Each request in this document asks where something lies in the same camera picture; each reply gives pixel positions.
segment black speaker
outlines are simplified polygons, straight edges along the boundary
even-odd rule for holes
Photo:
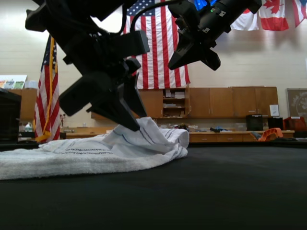
[[[270,117],[268,118],[269,128],[280,128],[283,130],[283,118]]]
[[[21,96],[0,88],[0,142],[17,142]]]
[[[263,131],[262,115],[247,115],[246,127],[247,131]]]

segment canadian flag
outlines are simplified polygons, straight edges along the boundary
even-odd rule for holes
[[[246,9],[234,23],[231,28],[235,30],[258,30],[257,14],[253,14],[249,9]]]
[[[292,0],[296,27],[298,27],[304,19],[307,19],[306,3],[307,0]]]
[[[259,15],[264,30],[289,29],[284,13],[284,2],[285,0],[262,0]]]

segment orange object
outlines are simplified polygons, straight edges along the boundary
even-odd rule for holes
[[[271,128],[267,131],[265,131],[260,138],[258,138],[258,141],[270,141],[271,135],[275,135],[278,138],[283,138],[283,132],[280,128]]]

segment black cable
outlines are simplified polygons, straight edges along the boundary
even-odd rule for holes
[[[58,9],[54,6],[52,0],[46,0],[46,6],[50,12],[51,15],[54,16],[54,18],[56,18],[60,23],[65,23],[66,25],[73,27],[76,30],[83,30],[83,29],[87,29],[91,32],[99,32],[102,35],[106,35],[109,34],[108,31],[100,28],[97,25],[90,25],[90,24],[85,24],[85,23],[81,23],[78,22],[76,20],[73,20],[69,17],[64,16],[63,14],[61,14]]]
[[[142,10],[140,10],[135,17],[133,18],[132,22],[131,22],[131,27],[130,27],[130,32],[135,31],[135,24],[136,24],[136,20],[138,20],[138,18],[145,12],[150,11],[152,9],[155,9],[157,7],[161,7],[161,6],[167,6],[167,5],[171,5],[171,4],[176,4],[176,3],[180,3],[183,0],[171,0],[171,1],[164,1],[164,2],[160,2],[157,3],[155,5],[152,6],[148,6]]]
[[[123,10],[123,17],[122,17],[122,21],[121,21],[121,28],[120,28],[120,31],[118,31],[114,35],[121,35],[121,33],[124,31],[124,28],[125,28],[125,25],[126,25],[126,21],[127,21],[127,6],[123,5],[122,6],[122,10]]]

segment american flag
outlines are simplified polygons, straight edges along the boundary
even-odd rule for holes
[[[35,104],[34,129],[36,141],[58,140],[59,124],[57,44],[53,37],[49,36]]]
[[[127,9],[124,33],[129,33],[136,13],[145,7],[165,0],[139,0]],[[188,67],[170,70],[167,65],[178,44],[175,18],[167,6],[144,13],[136,22],[136,30],[143,30],[148,37],[150,52],[137,56],[142,68],[138,79],[139,89],[168,89],[183,87],[190,83]]]

